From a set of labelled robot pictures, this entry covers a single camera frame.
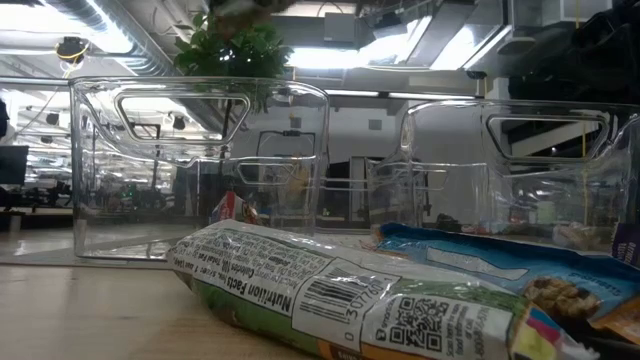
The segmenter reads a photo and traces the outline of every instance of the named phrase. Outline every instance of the ceiling light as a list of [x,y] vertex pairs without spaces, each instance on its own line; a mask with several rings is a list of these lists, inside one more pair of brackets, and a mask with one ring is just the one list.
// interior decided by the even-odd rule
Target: ceiling light
[[414,93],[389,93],[392,99],[404,100],[469,100],[474,96],[467,95],[445,95],[445,94],[414,94]]
[[410,34],[409,39],[407,40],[404,48],[398,53],[398,56],[396,56],[396,64],[407,61],[413,50],[418,45],[420,39],[422,39],[425,31],[427,31],[427,28],[431,23],[431,19],[433,19],[431,16],[426,16],[407,24],[407,31]]
[[361,96],[361,97],[378,97],[377,91],[357,91],[357,90],[325,90],[329,95],[333,96]]
[[474,40],[473,31],[464,26],[442,49],[440,55],[429,66],[429,69],[458,70],[473,55],[473,50],[475,49]]
[[273,16],[324,17],[326,13],[355,14],[355,12],[355,3],[303,1],[291,5],[283,12],[273,14]]
[[494,37],[487,45],[482,47],[480,51],[478,51],[469,61],[467,61],[462,68],[468,70],[470,67],[475,65],[480,59],[482,59],[487,53],[496,46],[507,34],[511,32],[512,26],[507,25],[496,37]]
[[360,62],[357,50],[294,48],[287,65],[302,69],[352,69],[366,63]]

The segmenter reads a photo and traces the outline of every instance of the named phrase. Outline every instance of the plastic bin handle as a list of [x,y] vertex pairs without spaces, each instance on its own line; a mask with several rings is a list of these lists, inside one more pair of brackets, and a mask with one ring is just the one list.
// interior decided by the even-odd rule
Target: plastic bin handle
[[[122,102],[125,99],[131,98],[168,98],[176,97],[181,99],[217,99],[217,100],[240,100],[245,103],[244,110],[240,115],[240,119],[235,126],[230,129],[227,136],[221,140],[215,139],[145,139],[136,134],[131,126],[126,111],[122,106]],[[116,95],[114,98],[116,112],[120,119],[124,123],[124,127],[133,141],[145,145],[214,145],[222,146],[227,145],[233,136],[236,134],[244,120],[247,118],[249,111],[251,110],[251,100],[245,94],[234,93],[228,94],[224,91],[218,93],[202,93],[202,92],[190,92],[190,91],[123,91]]]
[[[253,181],[253,180],[247,180],[247,178],[244,176],[243,172],[242,172],[242,168],[245,166],[257,166],[257,167],[262,167],[265,169],[274,169],[274,168],[282,168],[285,172],[286,175],[284,177],[284,179],[281,179],[279,181]],[[236,167],[236,172],[238,173],[238,176],[240,176],[240,179],[242,180],[242,182],[246,185],[255,185],[255,186],[282,186],[282,185],[286,185],[289,183],[289,180],[291,180],[291,178],[295,178],[294,172],[295,172],[295,165],[293,164],[287,164],[287,163],[277,163],[277,162],[270,162],[270,163],[261,163],[259,161],[256,162],[241,162],[237,165]]]
[[[514,121],[558,121],[558,122],[575,122],[575,123],[598,123],[602,126],[602,131],[598,138],[594,142],[593,146],[586,154],[586,156],[581,158],[561,158],[561,157],[544,157],[544,156],[513,156],[508,154],[502,149],[500,146],[500,136],[495,134],[491,123],[495,121],[505,121],[505,120],[514,120]],[[507,160],[508,163],[512,164],[584,164],[589,160],[593,159],[597,154],[598,150],[605,144],[607,141],[607,136],[609,134],[609,124],[605,119],[599,116],[564,116],[564,115],[517,115],[517,114],[495,114],[491,115],[485,121],[485,127],[493,144],[496,149],[502,155],[502,157]]]

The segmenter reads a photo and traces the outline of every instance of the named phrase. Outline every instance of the nutrition facts label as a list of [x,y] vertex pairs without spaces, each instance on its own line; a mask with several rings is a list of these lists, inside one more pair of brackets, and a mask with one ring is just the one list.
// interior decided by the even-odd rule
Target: nutrition facts label
[[192,271],[198,280],[289,316],[304,281],[333,259],[231,229],[214,228],[192,236],[189,247],[176,249],[174,266]]

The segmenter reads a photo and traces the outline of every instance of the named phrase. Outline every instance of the clear plastic bin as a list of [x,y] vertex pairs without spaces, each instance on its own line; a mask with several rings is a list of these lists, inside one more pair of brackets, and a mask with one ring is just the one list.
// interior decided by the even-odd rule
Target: clear plastic bin
[[76,255],[162,259],[227,191],[265,226],[313,231],[323,91],[184,77],[81,78],[71,90]]
[[640,108],[447,101],[411,108],[370,162],[374,225],[401,222],[609,252],[635,223]]

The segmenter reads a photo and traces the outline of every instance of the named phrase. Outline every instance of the white wall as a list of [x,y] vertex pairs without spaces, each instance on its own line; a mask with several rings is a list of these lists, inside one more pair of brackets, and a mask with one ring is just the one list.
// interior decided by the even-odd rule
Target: white wall
[[[386,157],[398,143],[399,125],[385,109],[331,109],[329,155],[332,163],[351,157]],[[382,130],[369,130],[369,119],[382,120]]]

